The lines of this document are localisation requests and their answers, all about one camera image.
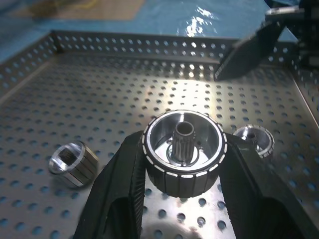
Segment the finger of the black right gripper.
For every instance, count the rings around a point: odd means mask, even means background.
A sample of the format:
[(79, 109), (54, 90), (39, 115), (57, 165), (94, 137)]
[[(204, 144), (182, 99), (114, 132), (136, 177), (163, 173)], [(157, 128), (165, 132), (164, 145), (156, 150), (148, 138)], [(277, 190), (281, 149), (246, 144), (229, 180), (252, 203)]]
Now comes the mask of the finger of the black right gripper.
[(264, 22), (252, 35), (231, 45), (214, 72), (215, 81), (244, 76), (267, 57), (282, 33), (282, 23)]

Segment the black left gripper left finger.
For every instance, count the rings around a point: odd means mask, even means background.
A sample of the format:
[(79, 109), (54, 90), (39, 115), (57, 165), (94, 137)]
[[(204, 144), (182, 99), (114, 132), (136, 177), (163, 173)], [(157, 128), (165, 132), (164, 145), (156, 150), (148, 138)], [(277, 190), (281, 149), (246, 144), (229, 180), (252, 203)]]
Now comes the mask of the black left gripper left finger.
[(124, 139), (95, 179), (73, 239), (140, 239), (145, 180), (138, 131)]

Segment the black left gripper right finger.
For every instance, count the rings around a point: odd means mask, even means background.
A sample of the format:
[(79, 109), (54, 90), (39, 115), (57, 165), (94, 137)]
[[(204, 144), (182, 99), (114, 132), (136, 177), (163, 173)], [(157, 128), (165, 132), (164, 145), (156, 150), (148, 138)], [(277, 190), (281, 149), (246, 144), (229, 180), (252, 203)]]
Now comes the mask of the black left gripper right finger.
[(316, 239), (316, 223), (252, 145), (227, 134), (221, 189), (237, 239)]

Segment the black ribbed metal roller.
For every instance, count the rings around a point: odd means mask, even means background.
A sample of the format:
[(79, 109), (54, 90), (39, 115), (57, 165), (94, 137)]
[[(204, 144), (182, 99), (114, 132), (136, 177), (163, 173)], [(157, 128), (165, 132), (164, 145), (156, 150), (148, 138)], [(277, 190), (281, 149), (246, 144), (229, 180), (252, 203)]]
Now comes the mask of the black ribbed metal roller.
[(142, 134), (148, 176), (172, 197), (191, 198), (208, 191), (218, 178), (227, 147), (221, 125), (191, 110), (162, 113)]
[(48, 171), (68, 188), (82, 188), (90, 184), (98, 172), (99, 159), (81, 141), (60, 146), (51, 156)]
[(273, 135), (266, 128), (259, 125), (247, 124), (237, 129), (233, 135), (254, 146), (260, 158), (272, 157), (275, 141)]

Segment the perforated steel tray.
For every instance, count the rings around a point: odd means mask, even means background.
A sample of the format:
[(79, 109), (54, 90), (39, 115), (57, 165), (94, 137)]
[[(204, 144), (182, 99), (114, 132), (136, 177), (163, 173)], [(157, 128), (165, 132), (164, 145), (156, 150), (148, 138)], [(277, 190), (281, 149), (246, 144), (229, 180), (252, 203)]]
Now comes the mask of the perforated steel tray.
[[(172, 110), (207, 114), (224, 132), (266, 128), (264, 158), (316, 223), (319, 239), (319, 72), (278, 42), (246, 76), (215, 81), (233, 39), (53, 31), (0, 63), (0, 239), (73, 239), (92, 185), (124, 139)], [(68, 188), (48, 171), (72, 141), (98, 157), (94, 180)], [(237, 239), (221, 189), (169, 196), (146, 168), (140, 239)]]

